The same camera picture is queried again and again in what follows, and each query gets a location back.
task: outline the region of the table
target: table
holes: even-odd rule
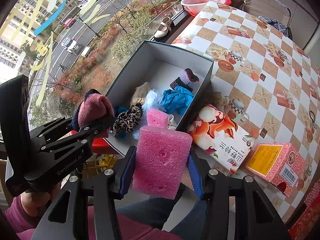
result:
[[[244,167],[233,175],[253,176],[286,222],[306,193],[320,160],[319,69],[271,25],[212,1],[172,44],[214,60],[211,103],[225,113],[226,106],[237,98],[244,108],[238,124],[255,143],[291,142],[305,159],[299,188],[289,197]],[[232,211],[234,203],[230,198]]]

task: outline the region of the blue paint stroke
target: blue paint stroke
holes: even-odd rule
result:
[[[59,13],[63,10],[64,6],[66,5],[66,0],[62,2],[62,4],[59,6],[59,8],[50,16],[49,19],[47,19],[43,24],[41,24],[38,28],[36,28],[33,32],[34,35],[38,35],[40,32],[42,32],[46,27],[49,26],[59,15]]]

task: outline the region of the pink patterned box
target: pink patterned box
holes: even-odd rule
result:
[[[305,161],[291,143],[258,143],[246,168],[275,185],[287,197],[303,173]]]

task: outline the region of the street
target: street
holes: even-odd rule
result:
[[[95,22],[94,24],[90,24],[90,27],[96,32],[98,32],[106,24],[106,22],[111,17],[113,17],[114,12],[119,11],[117,8],[122,9],[124,7],[117,0],[99,0],[81,18],[83,20],[87,19],[87,17],[91,14],[91,12],[93,11],[94,7],[97,4],[100,4],[101,8],[98,11],[96,16],[100,16],[100,15],[104,15],[104,14],[110,14],[110,16],[105,17],[103,19],[100,19],[97,22]],[[70,69],[70,67],[72,66],[72,64],[74,63],[76,58],[78,57],[78,55],[76,55],[76,54],[67,52],[61,46],[61,42],[66,37],[75,39],[79,44],[82,44],[85,47],[88,44],[88,42],[94,37],[94,35],[95,34],[93,33],[93,31],[90,30],[85,24],[83,24],[81,20],[77,20],[74,23],[74,25],[72,27],[70,27],[64,35],[59,37],[60,38],[59,43],[52,52],[52,60],[51,60],[50,70],[49,70],[50,75],[52,75],[56,78],[60,78],[63,73],[61,71],[61,67],[59,67],[59,64],[62,64],[66,68]],[[29,93],[30,94],[30,98],[29,98],[30,102],[39,93],[39,91],[41,89],[40,84],[42,84],[42,80],[44,79],[44,75],[45,75],[45,69],[40,69],[37,72],[35,79],[40,80],[40,81],[35,80],[33,82],[33,86],[32,86],[30,93]]]

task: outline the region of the person's leg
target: person's leg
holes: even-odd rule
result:
[[[207,203],[198,200],[188,215],[170,232],[183,240],[200,240],[206,219]]]
[[[186,186],[180,183],[175,199],[150,197],[145,201],[117,208],[116,211],[134,221],[162,229],[185,188]]]

